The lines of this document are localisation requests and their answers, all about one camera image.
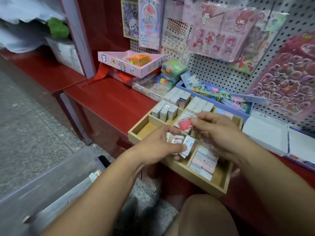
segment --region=floor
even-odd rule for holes
[[[85,144],[61,125],[38,102],[21,91],[0,70],[0,198],[45,172],[54,163],[80,150]],[[109,161],[114,159],[96,144],[91,147]],[[156,203],[157,193],[137,179],[132,195],[139,213]],[[157,203],[162,230],[178,213],[163,200]]]

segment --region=transparent plastic box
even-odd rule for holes
[[[93,182],[90,174],[104,170],[98,155],[85,146],[16,188],[0,200],[1,235],[39,235],[70,202],[87,190]]]

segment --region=leg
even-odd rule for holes
[[[216,198],[193,195],[187,199],[165,236],[238,236],[229,211]]]

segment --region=person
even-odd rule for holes
[[[250,140],[228,118],[199,113],[191,123],[209,140],[218,154],[236,163],[262,203],[286,235],[315,235],[315,190],[281,161]],[[111,235],[124,202],[143,166],[157,163],[184,144],[166,142],[163,126],[120,155],[42,236]],[[187,199],[167,236],[238,235],[227,209],[210,195]]]

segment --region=pink cardboard tray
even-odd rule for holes
[[[124,57],[131,57],[138,55],[138,52],[131,50],[125,52],[117,51],[98,51],[98,60],[102,63],[108,64],[116,69],[127,72],[128,74],[134,75],[138,78],[147,76],[152,71],[162,66],[162,63],[166,61],[166,56],[163,54],[149,54],[151,56],[151,62],[147,63],[142,67],[138,67],[134,64],[124,61]]]

